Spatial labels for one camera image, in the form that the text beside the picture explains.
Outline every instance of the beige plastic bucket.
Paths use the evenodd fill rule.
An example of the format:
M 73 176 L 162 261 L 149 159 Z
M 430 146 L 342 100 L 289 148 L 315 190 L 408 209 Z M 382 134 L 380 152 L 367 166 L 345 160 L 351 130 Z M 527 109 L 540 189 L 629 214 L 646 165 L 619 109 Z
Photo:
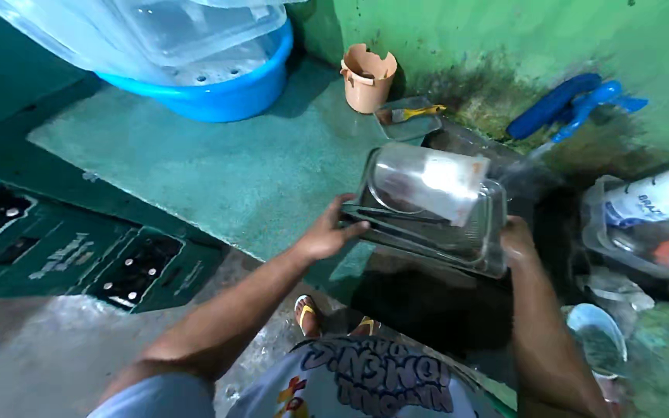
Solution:
M 368 52 L 366 44 L 350 45 L 342 61 L 340 74 L 345 77 L 345 98 L 352 109 L 373 113 L 381 108 L 389 96 L 397 64 L 394 55 L 382 60 Z

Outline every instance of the forearm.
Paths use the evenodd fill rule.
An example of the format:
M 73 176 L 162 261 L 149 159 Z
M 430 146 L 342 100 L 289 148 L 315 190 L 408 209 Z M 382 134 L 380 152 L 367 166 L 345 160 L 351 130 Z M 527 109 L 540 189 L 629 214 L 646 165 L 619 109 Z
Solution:
M 567 329 L 536 254 L 511 263 L 513 347 L 522 396 L 586 416 L 608 416 L 600 388 Z
M 166 331 L 141 360 L 197 363 L 206 379 L 221 377 L 267 323 L 311 262 L 289 249 Z

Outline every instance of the teal painted ledge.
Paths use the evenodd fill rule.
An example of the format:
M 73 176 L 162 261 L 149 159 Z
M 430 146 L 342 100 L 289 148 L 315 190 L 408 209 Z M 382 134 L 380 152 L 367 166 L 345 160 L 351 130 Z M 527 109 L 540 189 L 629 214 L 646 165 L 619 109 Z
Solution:
M 312 60 L 293 65 L 264 115 L 200 123 L 108 87 L 35 129 L 29 141 L 259 260 L 292 244 L 340 193 L 354 191 L 368 151 L 386 143 L 351 110 L 343 81 Z M 372 251 L 358 244 L 306 281 L 348 303 Z

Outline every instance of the hand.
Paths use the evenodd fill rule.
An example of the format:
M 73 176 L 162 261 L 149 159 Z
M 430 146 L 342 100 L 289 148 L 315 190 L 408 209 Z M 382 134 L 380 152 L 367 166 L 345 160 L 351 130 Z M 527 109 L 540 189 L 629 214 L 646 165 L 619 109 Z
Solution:
M 368 231 L 370 224 L 361 222 L 339 229 L 340 207 L 355 194 L 341 194 L 334 198 L 327 209 L 309 227 L 309 230 L 293 244 L 293 251 L 307 262 L 322 260 L 335 255 L 351 238 Z
M 538 258 L 536 245 L 528 224 L 520 216 L 508 216 L 508 223 L 503 228 L 500 244 L 511 264 Z

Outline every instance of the concrete floor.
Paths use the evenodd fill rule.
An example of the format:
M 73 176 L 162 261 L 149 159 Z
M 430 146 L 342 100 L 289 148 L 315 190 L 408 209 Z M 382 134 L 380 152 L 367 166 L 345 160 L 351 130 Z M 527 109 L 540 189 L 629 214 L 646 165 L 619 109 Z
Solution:
M 0 299 L 0 417 L 82 417 L 108 381 L 189 309 L 244 278 L 259 262 L 237 250 L 185 307 L 126 315 L 91 298 Z M 300 284 L 216 385 L 225 416 L 239 392 L 302 340 L 292 318 L 301 294 L 325 313 L 342 306 Z

